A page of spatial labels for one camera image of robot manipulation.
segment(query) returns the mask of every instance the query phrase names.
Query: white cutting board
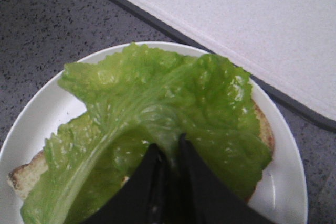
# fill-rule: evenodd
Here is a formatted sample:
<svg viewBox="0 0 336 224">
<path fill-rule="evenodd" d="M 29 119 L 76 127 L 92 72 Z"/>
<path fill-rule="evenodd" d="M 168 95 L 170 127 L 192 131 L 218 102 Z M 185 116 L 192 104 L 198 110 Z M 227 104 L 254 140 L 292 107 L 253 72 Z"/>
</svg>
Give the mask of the white cutting board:
<svg viewBox="0 0 336 224">
<path fill-rule="evenodd" d="M 336 120 L 336 0 L 126 0 Z"/>
</svg>

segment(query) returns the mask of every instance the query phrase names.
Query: sandwich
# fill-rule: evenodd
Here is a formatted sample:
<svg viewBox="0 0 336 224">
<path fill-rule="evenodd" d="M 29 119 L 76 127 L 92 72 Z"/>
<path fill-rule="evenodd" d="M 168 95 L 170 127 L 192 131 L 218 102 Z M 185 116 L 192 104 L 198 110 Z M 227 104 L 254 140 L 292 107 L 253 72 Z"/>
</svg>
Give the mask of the sandwich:
<svg viewBox="0 0 336 224">
<path fill-rule="evenodd" d="M 122 187 L 153 142 L 176 171 L 181 133 L 242 199 L 271 161 L 274 138 L 251 98 L 249 73 L 222 56 L 133 43 L 97 64 L 65 65 L 59 85 L 87 110 L 9 174 L 25 223 L 80 223 Z"/>
</svg>

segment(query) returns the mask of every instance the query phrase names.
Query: green lettuce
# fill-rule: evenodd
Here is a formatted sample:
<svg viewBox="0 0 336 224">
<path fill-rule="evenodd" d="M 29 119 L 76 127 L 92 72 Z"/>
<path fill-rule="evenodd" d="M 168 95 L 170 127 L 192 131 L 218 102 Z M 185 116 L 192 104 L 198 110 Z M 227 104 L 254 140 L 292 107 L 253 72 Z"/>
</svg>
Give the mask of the green lettuce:
<svg viewBox="0 0 336 224">
<path fill-rule="evenodd" d="M 227 58 L 131 44 L 97 64 L 65 65 L 59 85 L 87 111 L 46 140 L 49 169 L 22 206 L 25 223 L 83 221 L 121 188 L 150 143 L 176 170 L 181 133 L 241 198 L 271 160 L 258 137 L 249 73 Z"/>
</svg>

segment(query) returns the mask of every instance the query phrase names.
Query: kitchen counter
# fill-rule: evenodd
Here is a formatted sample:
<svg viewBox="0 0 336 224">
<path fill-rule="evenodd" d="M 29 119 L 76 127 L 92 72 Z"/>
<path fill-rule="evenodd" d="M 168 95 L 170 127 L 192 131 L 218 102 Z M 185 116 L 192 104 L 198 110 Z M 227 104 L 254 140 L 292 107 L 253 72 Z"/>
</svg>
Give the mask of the kitchen counter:
<svg viewBox="0 0 336 224">
<path fill-rule="evenodd" d="M 0 146 L 27 102 L 64 63 L 149 40 L 176 41 L 112 0 L 0 0 Z M 276 105 L 302 157 L 309 223 L 336 223 L 336 133 Z"/>
</svg>

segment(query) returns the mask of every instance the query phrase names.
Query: toasted bread crust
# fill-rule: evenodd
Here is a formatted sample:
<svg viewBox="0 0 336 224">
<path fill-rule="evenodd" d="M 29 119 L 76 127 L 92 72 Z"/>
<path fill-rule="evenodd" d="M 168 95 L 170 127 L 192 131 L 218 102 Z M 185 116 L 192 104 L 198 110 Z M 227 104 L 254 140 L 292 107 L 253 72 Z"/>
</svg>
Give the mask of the toasted bread crust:
<svg viewBox="0 0 336 224">
<path fill-rule="evenodd" d="M 260 135 L 261 140 L 270 148 L 274 150 L 274 136 L 271 126 L 266 119 L 260 107 L 255 104 L 255 115 L 260 120 Z M 38 182 L 42 173 L 48 169 L 43 151 L 37 153 L 31 162 L 15 168 L 8 174 L 8 184 L 13 187 L 15 193 L 24 200 L 28 193 L 32 190 L 34 185 Z"/>
</svg>

